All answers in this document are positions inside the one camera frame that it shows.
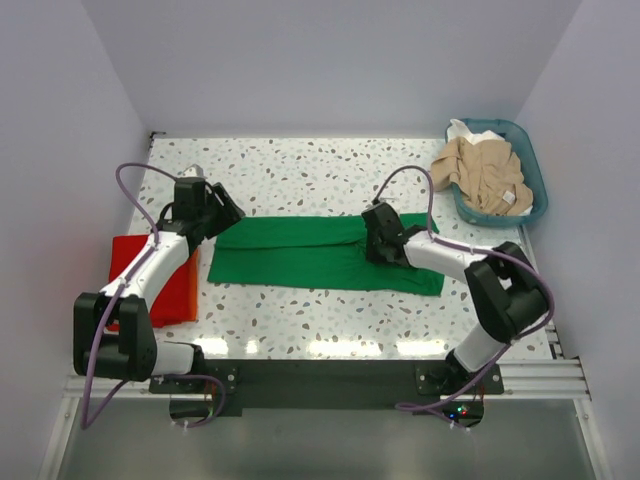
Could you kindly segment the green polo shirt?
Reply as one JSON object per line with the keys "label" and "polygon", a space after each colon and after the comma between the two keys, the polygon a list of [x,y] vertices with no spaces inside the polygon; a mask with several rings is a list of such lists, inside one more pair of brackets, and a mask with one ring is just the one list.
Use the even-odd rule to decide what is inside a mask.
{"label": "green polo shirt", "polygon": [[441,294],[445,276],[366,259],[359,216],[246,217],[215,239],[210,283]]}

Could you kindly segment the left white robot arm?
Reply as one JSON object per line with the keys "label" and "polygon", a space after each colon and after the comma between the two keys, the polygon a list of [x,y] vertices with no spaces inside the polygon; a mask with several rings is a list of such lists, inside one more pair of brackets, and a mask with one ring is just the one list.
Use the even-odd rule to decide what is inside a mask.
{"label": "left white robot arm", "polygon": [[237,224],[243,210],[220,183],[199,177],[174,184],[171,217],[152,224],[143,249],[97,293],[79,295],[73,306],[73,365],[93,377],[144,381],[171,375],[185,392],[207,380],[199,348],[155,339],[150,310],[162,289],[205,241]]}

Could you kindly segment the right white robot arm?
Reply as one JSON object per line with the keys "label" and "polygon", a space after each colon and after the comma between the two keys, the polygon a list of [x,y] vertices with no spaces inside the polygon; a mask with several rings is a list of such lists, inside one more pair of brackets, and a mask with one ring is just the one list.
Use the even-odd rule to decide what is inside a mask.
{"label": "right white robot arm", "polygon": [[440,273],[467,286],[478,324],[447,355],[445,379],[456,392],[469,392],[482,368],[552,310],[546,285],[513,242],[474,247],[424,226],[406,227],[385,202],[362,218],[368,261]]}

